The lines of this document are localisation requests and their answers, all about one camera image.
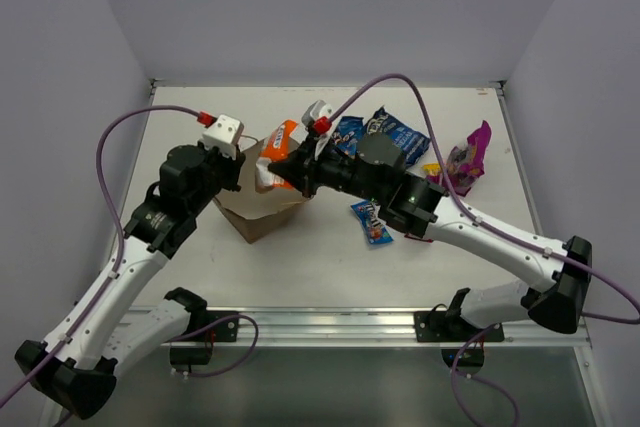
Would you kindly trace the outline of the brown paper bag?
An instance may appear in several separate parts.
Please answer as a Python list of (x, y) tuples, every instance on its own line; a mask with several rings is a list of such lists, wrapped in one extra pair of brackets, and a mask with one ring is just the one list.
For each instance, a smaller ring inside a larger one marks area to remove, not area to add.
[(213, 199), (221, 214), (249, 244), (282, 228), (308, 202), (295, 190), (256, 190), (255, 165), (264, 142), (262, 139), (243, 150), (245, 162), (238, 181), (240, 190), (222, 190)]

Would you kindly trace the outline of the yellow M&M's packet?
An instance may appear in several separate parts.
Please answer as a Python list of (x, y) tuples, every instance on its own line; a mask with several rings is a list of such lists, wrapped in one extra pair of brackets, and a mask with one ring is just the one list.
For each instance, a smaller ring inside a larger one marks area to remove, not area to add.
[(437, 185), (442, 184), (442, 168), (438, 163), (429, 163), (422, 166), (426, 178)]

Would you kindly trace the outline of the purple snack packet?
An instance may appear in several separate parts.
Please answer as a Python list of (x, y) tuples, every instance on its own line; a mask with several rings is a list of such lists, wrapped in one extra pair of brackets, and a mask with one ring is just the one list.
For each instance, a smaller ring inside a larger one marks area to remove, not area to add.
[(492, 138), (492, 129), (484, 120), (466, 138), (454, 147), (446, 161), (447, 176), (455, 193), (466, 196), (484, 175), (484, 159)]
[(418, 241), (418, 242), (425, 242), (425, 243), (433, 243), (434, 240), (433, 239), (429, 239), (429, 238), (424, 238), (424, 237), (419, 237), (410, 233), (406, 233), (404, 235), (405, 238), (409, 239), (409, 240), (413, 240), (413, 241)]

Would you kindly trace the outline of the orange Fox's candy packet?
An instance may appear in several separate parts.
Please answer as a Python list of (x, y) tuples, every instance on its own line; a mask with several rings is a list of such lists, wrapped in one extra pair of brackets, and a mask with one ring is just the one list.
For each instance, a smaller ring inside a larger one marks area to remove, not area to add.
[(285, 160), (295, 149), (295, 136), (299, 133), (299, 124), (293, 120), (281, 123), (263, 142), (263, 146), (255, 164), (255, 188), (259, 193), (266, 193), (275, 188), (292, 190), (293, 187), (278, 175), (269, 171), (273, 162)]

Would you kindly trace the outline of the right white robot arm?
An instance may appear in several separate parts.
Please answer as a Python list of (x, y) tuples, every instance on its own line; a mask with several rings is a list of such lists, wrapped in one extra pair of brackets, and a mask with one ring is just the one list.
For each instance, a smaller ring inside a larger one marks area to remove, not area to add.
[(307, 198), (327, 187), (372, 201), (389, 228), (458, 247), (515, 276), (493, 288), (458, 290), (440, 323), (451, 336), (464, 340), (491, 324), (526, 319), (560, 334), (576, 332), (591, 280), (589, 241), (538, 236), (456, 203), (442, 186), (407, 171), (404, 153), (384, 134), (365, 135), (354, 156), (316, 144), (307, 137), (269, 163), (269, 172)]

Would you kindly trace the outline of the blue Kettle chips bag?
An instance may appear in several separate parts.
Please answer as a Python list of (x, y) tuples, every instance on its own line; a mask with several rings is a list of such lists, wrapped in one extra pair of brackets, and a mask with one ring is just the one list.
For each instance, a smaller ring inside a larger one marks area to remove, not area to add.
[(405, 155), (406, 165), (414, 166), (428, 151), (431, 139), (409, 127), (382, 106), (376, 110), (364, 124), (366, 134), (383, 133), (388, 136), (395, 146)]

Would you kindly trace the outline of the blue Doritos chips bag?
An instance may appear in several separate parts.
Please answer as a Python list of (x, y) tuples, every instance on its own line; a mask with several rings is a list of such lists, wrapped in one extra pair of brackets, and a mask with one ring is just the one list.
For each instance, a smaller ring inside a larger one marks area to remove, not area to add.
[(332, 133), (332, 151), (353, 158), (363, 132), (362, 117), (343, 116)]

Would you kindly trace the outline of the blue M&M's packet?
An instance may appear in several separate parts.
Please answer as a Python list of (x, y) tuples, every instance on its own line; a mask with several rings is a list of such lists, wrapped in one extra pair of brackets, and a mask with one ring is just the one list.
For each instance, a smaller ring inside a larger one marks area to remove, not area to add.
[(393, 242), (385, 225), (377, 216), (376, 206), (370, 201), (361, 201), (350, 206), (358, 218), (369, 245), (382, 246)]

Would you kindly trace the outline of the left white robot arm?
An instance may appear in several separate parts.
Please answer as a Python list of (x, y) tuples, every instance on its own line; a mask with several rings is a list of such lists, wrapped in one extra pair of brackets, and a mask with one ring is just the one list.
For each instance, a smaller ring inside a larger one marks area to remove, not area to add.
[(234, 144), (170, 150), (159, 179), (119, 228), (114, 257), (72, 311), (44, 340), (26, 340), (15, 360), (27, 383), (86, 420), (99, 412), (125, 371), (160, 344), (197, 339), (208, 326), (207, 303), (184, 288), (128, 331), (115, 331), (146, 284), (196, 230), (196, 219), (223, 190), (239, 190), (245, 157)]

